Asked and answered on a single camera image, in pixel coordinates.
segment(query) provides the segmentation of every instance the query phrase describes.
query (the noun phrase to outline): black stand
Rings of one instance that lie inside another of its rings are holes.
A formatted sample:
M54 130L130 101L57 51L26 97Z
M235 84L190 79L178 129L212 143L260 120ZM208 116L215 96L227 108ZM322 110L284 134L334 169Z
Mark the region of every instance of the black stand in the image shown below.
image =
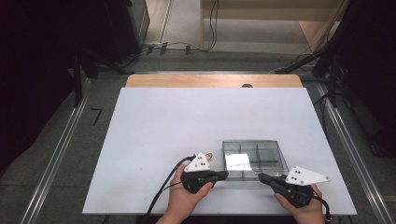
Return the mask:
M340 72L340 52L342 51L343 41L347 38L345 36L346 30L350 29L350 23L353 18L357 15L358 9L361 6L361 1L351 1L346 8L344 18L341 20L337 30L335 31L332 38L321 47L317 52L308 55L286 68L276 69L276 74L288 74L303 65L310 63L318 58L318 62L314 67L314 77L323 77L326 71L331 68L330 72L330 88L328 92L322 96L322 98L329 98L332 106L336 107L335 104L335 87L338 74Z
M87 77L97 78L99 71L95 67L94 61L104 63L105 65L107 65L108 67L112 68L113 70L117 71L120 74L131 75L134 73L118 67L113 62L107 60L106 58L102 57L101 55L90 49L83 49L82 51L75 52L75 54L73 55L73 73L74 73L73 79L75 83L75 92L76 92L76 101L74 107L78 106L78 104L81 102L83 95L80 67L82 67L82 69L85 71Z

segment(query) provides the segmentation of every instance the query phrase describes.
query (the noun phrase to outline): white board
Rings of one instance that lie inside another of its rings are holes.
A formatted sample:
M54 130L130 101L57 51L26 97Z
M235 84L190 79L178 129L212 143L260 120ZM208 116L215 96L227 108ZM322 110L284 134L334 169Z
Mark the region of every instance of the white board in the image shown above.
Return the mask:
M289 168L329 176L318 184L334 215L356 210L304 88L125 88L120 92L84 214L145 214L183 158L213 152L222 169L224 140L276 140ZM168 190L152 213L162 214ZM195 215L282 215L259 181L218 182Z

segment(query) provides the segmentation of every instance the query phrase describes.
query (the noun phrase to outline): hand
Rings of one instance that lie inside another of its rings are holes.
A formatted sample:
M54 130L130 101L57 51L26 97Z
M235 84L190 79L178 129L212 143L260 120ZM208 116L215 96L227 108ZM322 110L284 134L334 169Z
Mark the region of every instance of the hand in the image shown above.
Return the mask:
M187 165L181 164L177 167L175 176L171 180L171 185L179 183L183 170ZM189 193L184 189L183 184L177 184L170 188L168 209L165 214L158 220L159 224L176 224L181 223L191 215L196 204L201 201L213 187L212 183L206 183L196 194Z
M322 197L322 194L316 185L312 185L312 189L318 194L319 198ZM309 205L296 208L289 201L283 197L281 194L276 193L275 197L279 201L280 205L283 208L289 210L294 219L299 224L321 224L324 223L324 216L322 211L322 203L316 199L311 199Z

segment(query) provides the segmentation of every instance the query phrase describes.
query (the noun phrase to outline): person's left hand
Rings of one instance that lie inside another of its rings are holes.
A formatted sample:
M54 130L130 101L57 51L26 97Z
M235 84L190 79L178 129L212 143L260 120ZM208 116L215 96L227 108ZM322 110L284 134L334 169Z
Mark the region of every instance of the person's left hand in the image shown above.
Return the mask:
M187 165L181 164L177 167L175 176L171 180L171 185L179 183L183 170ZM170 188L168 209L165 214L158 220L159 224L176 224L181 223L191 215L196 204L201 201L212 188L212 183L206 183L196 194L189 193L184 189L183 184L177 184Z

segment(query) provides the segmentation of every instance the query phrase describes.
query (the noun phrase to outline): table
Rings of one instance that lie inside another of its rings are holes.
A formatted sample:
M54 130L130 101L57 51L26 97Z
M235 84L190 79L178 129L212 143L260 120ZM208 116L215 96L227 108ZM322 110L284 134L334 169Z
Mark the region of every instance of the table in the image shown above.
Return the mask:
M201 0L201 44L204 19L209 19L215 0ZM312 52L324 42L342 17L347 0L220 0L218 19L298 21Z
M253 88L240 88L246 83ZM318 186L334 215L356 214L312 102L295 75L130 76L83 213L144 214L178 161L210 150L211 168L221 170L221 143L235 139L277 140L288 166L331 177ZM288 214L273 194L258 181L218 182L194 214ZM165 211L167 197L165 191L153 214Z

